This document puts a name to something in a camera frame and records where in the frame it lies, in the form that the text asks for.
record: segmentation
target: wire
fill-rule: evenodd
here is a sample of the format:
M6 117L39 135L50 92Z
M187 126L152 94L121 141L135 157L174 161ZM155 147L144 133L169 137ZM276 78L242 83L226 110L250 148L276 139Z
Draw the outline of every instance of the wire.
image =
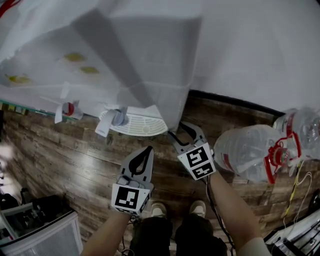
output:
M207 177L206 182L204 180L202 180L202 181L205 183L205 187L206 187L205 192L206 192L206 196L207 196L207 198L208 198L208 200L210 202L211 209L214 212L222 231L225 233L226 237L228 238L228 241L229 241L229 243L231 245L230 253L231 253L231 256L233 256L234 255L233 249L235 248L235 245L234 245L233 241L231 240L231 237L230 237L229 233L226 231L226 229L224 227L224 224L223 224L223 221L222 221L220 215L218 214L218 212L217 212L217 210L215 208L214 202L213 202L211 194L210 194L209 177Z
M273 252L273 250L274 250L274 247L276 246L276 243L277 243L280 239L281 239L281 237L278 237L278 239L274 242L274 244L273 244L273 246L272 246L272 248L271 248L271 256L273 256L273 255L272 255L272 252Z
M298 179L299 179L299 174L300 174L300 171L302 169L302 166L304 164L304 160L300 163L298 163L297 165L297 169L296 169L296 173L295 173L295 179L294 179L294 184L293 184L293 188L292 188L292 192L291 192L291 195L290 195L290 199L289 199L289 205L288 207L286 208L285 210L285 213L284 213L284 216L283 218L285 218L287 216L287 214L289 213L289 210L290 210L290 206L291 206L291 203L292 203L292 200L294 199L294 196L295 196L295 193L296 193L296 188L298 186Z
M136 217L136 216L131 216L130 217L130 222L127 224L127 226L129 226L130 224L134 225L136 223L139 223L140 220ZM118 252L120 253L120 256L129 256L129 254L125 254L125 252L132 252L133 255L130 255L130 256L135 256L135 252L131 249L126 249L126 246L125 246L125 237L122 236L122 251L119 250L119 248L117 249Z
M202 181L205 185L207 185L205 178L201 178L200 181Z
M305 200L306 200L306 198L307 198L307 196L308 196L308 194L309 194L309 190L310 190L310 187L311 187L311 184L312 184L312 173L311 173L310 171L308 171L308 172L305 174L305 176L303 177L303 179L302 179L301 181L299 181L300 170L301 170L301 167L302 167L302 164L303 164L303 163L304 163L304 161L302 161L302 163L301 163L301 165L300 165L300 167L299 167L299 169L298 169L298 171L297 171L297 175L296 175L296 177L295 177L294 185L296 185L296 187L298 187L299 185L301 185L301 184L305 181L305 179L306 179L308 176L310 177L310 182L309 182L308 189L307 189L307 191L306 191L306 193L305 193L305 195L304 195L304 198L303 198L303 200L302 200L302 202L301 202L301 204L300 204L300 206L299 206L298 212L297 212L296 216L293 218L293 225L292 225L292 228L291 228L290 232L289 232L287 235L283 235L285 238L287 238L287 237L292 233L292 231L294 230L295 225L296 225L296 223L297 223L297 221L298 221L298 219L299 219L300 211L301 211L302 206L304 205L304 202L305 202ZM293 196L294 196L294 194L295 194L295 190L296 190L296 189L294 189L294 190L292 191L292 194L291 194L290 199L293 198ZM286 215L287 215L288 212L289 212L289 207L290 207L290 204L289 204L289 206L288 206L288 208L287 208L287 211L286 211L286 213L285 213L285 215L284 215L284 217L283 217L284 231L286 231L286 229L287 229L286 222L285 222L285 218L286 218Z

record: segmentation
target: yellow stain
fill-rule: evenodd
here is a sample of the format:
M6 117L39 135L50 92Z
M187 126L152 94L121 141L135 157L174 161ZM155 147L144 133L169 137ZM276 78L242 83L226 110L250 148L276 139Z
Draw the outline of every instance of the yellow stain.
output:
M31 79L26 75L23 74L21 76L19 75L5 75L11 82L17 83L17 84L27 84L31 82Z
M15 111L15 106L14 105L9 105L8 110Z
M99 70L93 66L82 66L80 70L85 74L99 74Z
M70 62L83 62L86 60L86 58L78 52L72 52L69 54L64 55L64 58L67 59Z

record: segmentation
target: wooden floor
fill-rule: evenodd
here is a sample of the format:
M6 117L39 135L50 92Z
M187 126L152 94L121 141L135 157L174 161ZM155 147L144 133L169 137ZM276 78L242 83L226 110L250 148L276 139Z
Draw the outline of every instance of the wooden floor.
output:
M271 125L274 116L214 100L189 97L182 120L202 127L213 146L224 131L254 124ZM95 133L97 122L97 118L85 116L81 121L68 120L54 124L52 117L37 113L30 112L28 116L12 112L4 114L2 137L14 144L16 151L8 171L36 197L52 194L65 196L70 206L78 212L84 243L111 214L112 184L120 173L122 160L140 147L152 146L155 151L152 175L155 190L145 215L152 201L164 202L176 229L194 200L202 199L208 203L205 185L188 175L165 135L133 137L111 132L103 138ZM178 136L184 138L185 134L179 131ZM302 216L306 213L312 193L319 187L319 170L320 165L316 161L308 161L304 165L303 172L311 171L313 182L302 208ZM293 177L280 173L276 184L270 185L248 183L227 171L223 171L222 175L259 217L263 235L282 226ZM298 211L307 188L308 182L298 187L287 223ZM214 227L214 235L227 242L209 205L206 217ZM131 226L128 226L124 236L126 246L131 240ZM170 249L175 255L173 241Z

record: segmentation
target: yellow wire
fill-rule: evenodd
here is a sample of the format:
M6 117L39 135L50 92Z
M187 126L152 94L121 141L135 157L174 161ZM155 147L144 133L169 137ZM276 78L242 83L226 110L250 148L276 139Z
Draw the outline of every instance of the yellow wire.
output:
M300 174L300 171L301 171L302 163L303 163L303 161L301 161L297 166L298 171L297 171L295 179L294 179L294 184L293 184L293 189L292 189L290 200L289 200L289 205L288 205L287 209L285 210L285 214L284 214L283 218L285 218L287 216L287 214L289 213L291 202L292 202L292 200L293 200L293 198L295 196L295 192L296 192L297 183L298 183L298 180L299 180L299 174Z

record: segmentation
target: leg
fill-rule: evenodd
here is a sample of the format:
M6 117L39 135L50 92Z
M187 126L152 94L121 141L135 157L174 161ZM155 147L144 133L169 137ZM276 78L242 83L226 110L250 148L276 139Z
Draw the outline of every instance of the leg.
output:
M175 233L176 256L215 255L227 256L227 246L213 236L211 223L205 219L206 205L196 201Z
M160 210L162 214L157 211L159 207L164 208ZM165 218L166 213L163 204L154 203L151 207L151 217L134 227L130 244L134 256L170 256L172 223Z

